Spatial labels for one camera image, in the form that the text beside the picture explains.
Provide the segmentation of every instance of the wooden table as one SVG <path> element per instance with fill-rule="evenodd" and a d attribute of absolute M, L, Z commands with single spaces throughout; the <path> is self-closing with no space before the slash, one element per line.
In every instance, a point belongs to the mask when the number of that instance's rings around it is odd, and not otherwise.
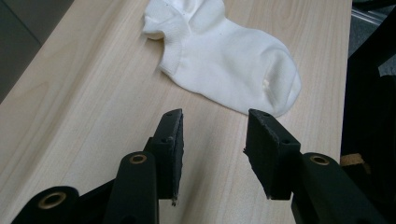
<path fill-rule="evenodd" d="M 163 42 L 142 35 L 148 0 L 75 0 L 0 104 L 0 223 L 34 195 L 86 193 L 143 150 L 161 115 L 182 108 L 185 155 L 178 205 L 161 223 L 293 223 L 290 202 L 268 201 L 245 147 L 248 117 L 185 91 L 157 65 Z M 278 120 L 302 152 L 339 158 L 351 1 L 225 0 L 230 20 L 288 46 L 300 96 Z"/>

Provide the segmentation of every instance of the dark floor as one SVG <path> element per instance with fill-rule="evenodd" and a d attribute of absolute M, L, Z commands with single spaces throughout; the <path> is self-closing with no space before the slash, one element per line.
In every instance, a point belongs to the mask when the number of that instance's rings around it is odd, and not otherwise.
<path fill-rule="evenodd" d="M 376 11 L 371 12 L 375 19 L 383 20 L 392 11 L 393 7 L 385 7 Z M 356 13 L 352 13 L 350 23 L 350 35 L 349 35 L 349 50 L 348 56 L 350 56 L 378 27 L 377 21 L 365 21 L 355 16 Z M 379 67 L 381 75 L 396 75 L 396 56 L 390 58 L 387 62 Z"/>

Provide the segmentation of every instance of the white sock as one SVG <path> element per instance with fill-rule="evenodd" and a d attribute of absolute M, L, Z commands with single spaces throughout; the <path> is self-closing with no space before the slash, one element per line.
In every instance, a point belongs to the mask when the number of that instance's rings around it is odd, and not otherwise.
<path fill-rule="evenodd" d="M 222 0 L 150 0 L 143 32 L 164 38 L 160 67 L 177 85 L 241 113 L 280 116 L 301 89 L 282 42 L 227 20 Z"/>

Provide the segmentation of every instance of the metal screw hole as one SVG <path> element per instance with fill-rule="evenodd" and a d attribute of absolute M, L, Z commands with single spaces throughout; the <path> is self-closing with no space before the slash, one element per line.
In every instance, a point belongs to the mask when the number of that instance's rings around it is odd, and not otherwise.
<path fill-rule="evenodd" d="M 140 164 L 147 160 L 148 158 L 145 155 L 134 155 L 129 159 L 131 164 Z"/>
<path fill-rule="evenodd" d="M 38 202 L 38 207 L 41 209 L 51 209 L 58 206 L 66 199 L 66 194 L 61 191 L 56 191 L 48 194 Z"/>
<path fill-rule="evenodd" d="M 309 159 L 312 162 L 319 164 L 319 165 L 329 165 L 330 164 L 330 162 L 326 158 L 318 156 L 318 155 L 311 156 Z"/>

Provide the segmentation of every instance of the black plastic part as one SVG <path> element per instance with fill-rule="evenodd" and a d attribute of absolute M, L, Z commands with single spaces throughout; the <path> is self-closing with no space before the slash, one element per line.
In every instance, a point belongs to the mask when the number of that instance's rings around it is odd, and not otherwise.
<path fill-rule="evenodd" d="M 289 200 L 300 143 L 270 114 L 250 109 L 244 152 L 267 198 Z"/>
<path fill-rule="evenodd" d="M 332 158 L 317 153 L 304 154 L 299 179 L 302 185 L 298 187 L 304 189 L 308 197 L 294 192 L 292 211 L 298 217 L 297 223 L 311 223 L 307 220 L 315 220 L 316 216 L 319 223 L 329 224 L 387 223 Z M 312 206 L 308 207 L 314 207 L 315 211 L 305 209 L 304 204 L 309 202 Z"/>
<path fill-rule="evenodd" d="M 158 223 L 157 176 L 154 156 L 125 156 L 113 184 L 103 223 Z"/>
<path fill-rule="evenodd" d="M 163 115 L 145 151 L 151 152 L 157 162 L 159 199 L 177 199 L 183 158 L 183 114 L 181 109 Z"/>
<path fill-rule="evenodd" d="M 78 207 L 75 211 L 75 224 L 96 224 L 101 223 L 106 205 L 113 189 L 114 180 L 91 190 L 79 197 Z"/>
<path fill-rule="evenodd" d="M 53 187 L 38 193 L 15 217 L 12 223 L 73 223 L 78 192 L 70 187 Z"/>

